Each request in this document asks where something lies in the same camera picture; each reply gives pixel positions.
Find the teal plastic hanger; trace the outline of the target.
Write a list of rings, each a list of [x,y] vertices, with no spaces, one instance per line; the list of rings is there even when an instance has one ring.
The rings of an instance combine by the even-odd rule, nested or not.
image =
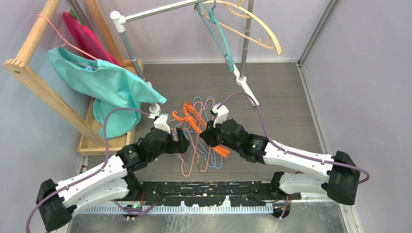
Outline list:
[[[229,44],[223,32],[223,29],[215,15],[217,1],[212,1],[212,6],[208,7],[207,3],[199,2],[194,5],[194,11],[197,12],[203,23],[206,25],[215,43],[217,44],[224,61],[227,63],[230,72],[234,72],[234,62]]]

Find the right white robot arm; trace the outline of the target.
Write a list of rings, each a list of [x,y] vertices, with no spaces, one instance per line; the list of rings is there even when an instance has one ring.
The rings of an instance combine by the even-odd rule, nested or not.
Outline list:
[[[270,185],[271,196],[282,199],[295,193],[316,193],[344,205],[354,205],[360,170],[351,157],[312,153],[291,148],[265,136],[248,133],[235,120],[209,121],[200,137],[212,147],[225,146],[251,163],[278,165],[296,170],[296,174],[276,172]]]

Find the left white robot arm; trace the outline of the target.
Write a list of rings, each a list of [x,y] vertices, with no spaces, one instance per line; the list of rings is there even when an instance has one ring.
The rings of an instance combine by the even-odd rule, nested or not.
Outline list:
[[[151,128],[138,142],[123,147],[106,163],[57,183],[45,180],[35,202],[46,231],[63,227],[93,205],[123,198],[137,200],[142,188],[134,172],[162,154],[185,153],[190,146],[182,129],[176,132],[174,140],[170,133]]]

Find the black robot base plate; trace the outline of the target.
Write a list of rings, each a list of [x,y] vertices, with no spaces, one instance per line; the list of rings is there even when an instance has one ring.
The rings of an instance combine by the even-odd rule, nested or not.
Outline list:
[[[115,199],[126,218],[145,214],[257,214],[287,217],[301,193],[283,194],[273,182],[142,182]]]

